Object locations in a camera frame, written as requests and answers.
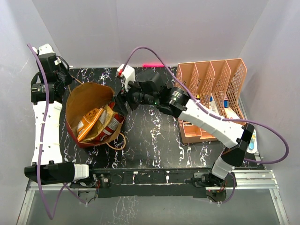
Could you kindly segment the pink plastic desk organizer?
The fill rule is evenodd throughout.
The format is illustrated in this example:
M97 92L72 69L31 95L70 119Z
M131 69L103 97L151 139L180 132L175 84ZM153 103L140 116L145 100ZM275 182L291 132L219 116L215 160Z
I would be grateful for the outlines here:
M228 99L229 108L243 119L239 97L246 74L243 60L237 58L179 63L176 76L205 107L214 100L219 115L227 118L224 100Z

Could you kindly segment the red doritos bag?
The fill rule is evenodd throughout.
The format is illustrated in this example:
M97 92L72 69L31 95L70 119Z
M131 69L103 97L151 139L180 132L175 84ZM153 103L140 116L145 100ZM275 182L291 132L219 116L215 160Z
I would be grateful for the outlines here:
M119 113L114 112L108 124L104 126L101 133L94 139L94 142L103 143L104 141L107 141L123 121L124 117Z

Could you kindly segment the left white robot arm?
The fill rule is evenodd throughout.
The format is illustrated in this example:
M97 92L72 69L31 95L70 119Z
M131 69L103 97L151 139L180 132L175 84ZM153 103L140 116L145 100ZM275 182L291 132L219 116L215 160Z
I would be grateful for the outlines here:
M97 176L86 164L63 162L60 152L60 113L65 87L72 83L69 68L55 53L39 53L42 69L31 81L31 102L35 114L35 148L32 165L24 169L27 178L41 185L80 180L96 184Z

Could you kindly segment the red paper bag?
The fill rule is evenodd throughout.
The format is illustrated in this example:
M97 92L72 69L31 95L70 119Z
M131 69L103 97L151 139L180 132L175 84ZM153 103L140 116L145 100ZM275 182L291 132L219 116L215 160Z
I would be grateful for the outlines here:
M111 137L103 143L95 143L94 140L92 142L79 142L77 140L76 127L81 118L92 109L101 108L105 105L109 105L113 110L113 95L114 91L112 88L94 82L80 83L79 86L70 91L66 103L66 126L78 147L87 148L105 144L109 145L111 141L116 140L119 135L122 135L120 130L124 121L121 122Z

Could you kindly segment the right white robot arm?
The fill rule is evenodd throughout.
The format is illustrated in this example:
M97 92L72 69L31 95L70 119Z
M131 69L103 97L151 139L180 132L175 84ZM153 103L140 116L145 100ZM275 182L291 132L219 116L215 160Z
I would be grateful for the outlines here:
M242 165L254 131L253 125L216 119L213 111L195 102L184 90L168 87L161 75L152 70L136 77L134 70L126 72L120 69L116 76L124 81L124 86L113 97L115 112L125 117L127 107L134 111L139 105L153 105L163 114L204 129L223 143L225 148L211 171L194 179L197 185L220 187L226 176Z

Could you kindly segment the gold snack bag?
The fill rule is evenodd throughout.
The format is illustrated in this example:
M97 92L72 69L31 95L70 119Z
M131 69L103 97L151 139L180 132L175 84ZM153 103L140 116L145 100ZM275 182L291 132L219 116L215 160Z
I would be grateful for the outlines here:
M104 126L108 124L111 117L113 116L113 110L109 105L105 105L102 108L104 108L104 112L96 122L96 124L93 126L89 134L84 138L83 141L80 141L82 143L89 143L92 142L103 130Z

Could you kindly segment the orange kettle chips bag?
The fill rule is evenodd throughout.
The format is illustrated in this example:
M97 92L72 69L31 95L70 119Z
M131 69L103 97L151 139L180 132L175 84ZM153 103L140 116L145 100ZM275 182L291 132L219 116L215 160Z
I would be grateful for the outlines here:
M89 134L103 112L104 108L94 108L82 117L76 127L77 140L79 142L83 141L84 138Z

